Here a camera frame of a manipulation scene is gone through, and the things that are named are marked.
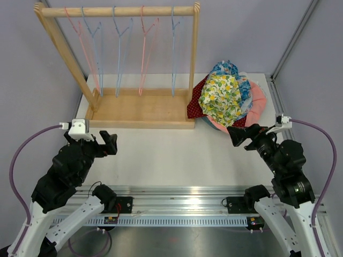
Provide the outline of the pink skirt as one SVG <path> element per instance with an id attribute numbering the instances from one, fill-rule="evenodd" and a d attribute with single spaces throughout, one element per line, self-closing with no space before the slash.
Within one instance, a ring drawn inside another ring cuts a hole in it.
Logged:
<path id="1" fill-rule="evenodd" d="M 266 107 L 267 99 L 263 90 L 254 81 L 249 80 L 249 83 L 251 86 L 252 107 L 248 111 L 248 114 L 245 117 L 236 120 L 232 124 L 232 127 L 244 128 L 249 127 L 253 124 L 257 124 Z M 214 121 L 210 116 L 202 117 L 202 120 L 211 128 L 228 134 L 227 129 L 221 124 L 218 124 L 216 121 Z"/>

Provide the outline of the yellow lemon print skirt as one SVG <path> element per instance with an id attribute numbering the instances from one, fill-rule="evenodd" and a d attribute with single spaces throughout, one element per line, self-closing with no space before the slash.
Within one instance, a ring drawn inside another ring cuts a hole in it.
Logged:
<path id="1" fill-rule="evenodd" d="M 203 114 L 224 127 L 232 126 L 242 114 L 241 102 L 237 80 L 231 75 L 214 73 L 208 76 L 198 100 Z"/>

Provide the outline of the red polka dot skirt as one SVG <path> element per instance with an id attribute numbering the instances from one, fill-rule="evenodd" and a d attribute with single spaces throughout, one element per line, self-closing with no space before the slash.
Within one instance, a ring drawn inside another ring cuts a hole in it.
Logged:
<path id="1" fill-rule="evenodd" d="M 203 111 L 198 103 L 198 100 L 201 96 L 202 89 L 207 81 L 207 78 L 208 75 L 193 88 L 191 101 L 187 105 L 187 117 L 189 119 L 201 118 L 209 125 L 211 125 L 214 129 L 218 130 L 218 128 L 208 119 L 208 117 L 205 114 L 203 114 Z"/>

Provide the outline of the blue floral skirt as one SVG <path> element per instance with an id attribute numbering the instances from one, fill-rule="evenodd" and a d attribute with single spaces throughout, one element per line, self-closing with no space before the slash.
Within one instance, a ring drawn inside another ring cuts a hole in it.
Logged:
<path id="1" fill-rule="evenodd" d="M 248 77 L 240 75 L 237 66 L 230 60 L 216 63 L 210 71 L 210 75 L 231 75 L 236 79 L 241 94 L 241 101 L 238 104 L 242 110 L 237 119 L 244 118 L 252 108 L 252 92 Z"/>

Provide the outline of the light blue hanger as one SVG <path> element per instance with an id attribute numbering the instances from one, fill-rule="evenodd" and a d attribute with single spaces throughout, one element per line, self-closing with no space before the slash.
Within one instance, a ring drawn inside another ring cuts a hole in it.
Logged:
<path id="1" fill-rule="evenodd" d="M 96 84 L 96 88 L 100 94 L 103 96 L 103 56 L 104 56 L 104 46 L 103 46 L 103 28 L 102 22 L 98 22 L 97 26 L 92 29 L 87 22 L 87 18 L 85 16 L 84 7 L 81 7 L 81 15 L 83 18 L 83 22 L 86 25 L 86 29 L 91 37 L 91 50 L 92 50 L 92 57 L 91 57 L 91 74 L 93 76 L 93 80 Z"/>
<path id="2" fill-rule="evenodd" d="M 176 19 L 175 7 L 171 9 L 171 27 L 172 27 L 172 65 L 171 65 L 171 94 L 175 96 L 175 86 L 177 77 L 177 66 L 180 52 L 180 35 L 183 25 L 183 17 Z"/>
<path id="3" fill-rule="evenodd" d="M 113 23 L 115 25 L 115 31 L 118 36 L 118 57 L 117 57 L 117 80 L 116 80 L 116 98 L 120 95 L 121 90 L 121 83 L 122 83 L 122 76 L 125 68 L 126 63 L 126 56 L 128 52 L 128 48 L 131 42 L 131 34 L 133 29 L 133 19 L 130 18 L 128 26 L 125 29 L 120 30 L 117 22 L 116 22 L 116 14 L 115 14 L 116 6 L 112 8 L 112 18 Z"/>

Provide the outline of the pink hanger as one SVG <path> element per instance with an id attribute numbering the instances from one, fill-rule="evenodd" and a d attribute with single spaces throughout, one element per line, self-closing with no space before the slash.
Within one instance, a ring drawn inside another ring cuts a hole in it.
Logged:
<path id="1" fill-rule="evenodd" d="M 141 28 L 143 32 L 143 52 L 142 52 L 142 58 L 141 58 L 140 84 L 139 84 L 139 89 L 138 89 L 139 96 L 142 96 L 143 94 L 147 71 L 150 64 L 151 53 L 155 45 L 159 23 L 160 23 L 159 18 L 155 18 L 154 22 L 149 27 L 146 27 L 144 24 L 143 14 L 144 14 L 144 6 L 142 5 L 140 8 L 140 22 L 141 22 Z M 152 37 L 151 44 L 148 46 L 147 36 L 149 32 L 153 32 L 153 37 Z"/>
<path id="2" fill-rule="evenodd" d="M 90 70 L 90 75 L 92 76 L 93 81 L 95 83 L 95 88 L 98 90 L 98 93 L 100 93 L 101 87 L 100 87 L 99 70 L 98 70 L 95 53 L 94 53 L 93 47 L 91 46 L 90 36 L 85 32 L 80 20 L 77 21 L 77 25 L 72 21 L 66 7 L 64 7 L 64 12 L 73 30 L 78 36 L 80 47 L 83 51 L 84 57 L 86 59 L 86 63 Z"/>

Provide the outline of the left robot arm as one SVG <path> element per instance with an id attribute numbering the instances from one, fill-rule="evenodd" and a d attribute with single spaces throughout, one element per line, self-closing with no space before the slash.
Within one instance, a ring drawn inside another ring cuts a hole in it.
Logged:
<path id="1" fill-rule="evenodd" d="M 32 201 L 26 208 L 27 219 L 12 245 L 1 249 L 1 256 L 56 256 L 62 246 L 91 217 L 109 213 L 116 207 L 117 195 L 107 185 L 97 186 L 92 195 L 59 225 L 53 219 L 81 186 L 95 160 L 117 153 L 117 134 L 100 131 L 104 144 L 93 137 L 75 140 L 64 135 L 68 145 L 53 158 L 47 173 L 38 180 Z"/>

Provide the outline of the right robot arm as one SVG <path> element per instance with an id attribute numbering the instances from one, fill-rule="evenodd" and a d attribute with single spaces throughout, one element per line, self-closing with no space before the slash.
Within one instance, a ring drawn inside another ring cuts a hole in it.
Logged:
<path id="1" fill-rule="evenodd" d="M 330 256 L 320 228 L 316 227 L 318 201 L 302 171 L 306 162 L 303 148 L 294 140 L 277 143 L 277 133 L 292 128 L 292 122 L 272 127 L 253 124 L 246 128 L 228 127 L 235 147 L 246 139 L 251 142 L 245 150 L 255 150 L 272 171 L 273 190 L 284 204 L 292 221 L 289 225 L 279 213 L 268 190 L 257 185 L 245 190 L 243 205 L 249 212 L 257 212 L 267 223 L 279 242 L 284 256 Z"/>

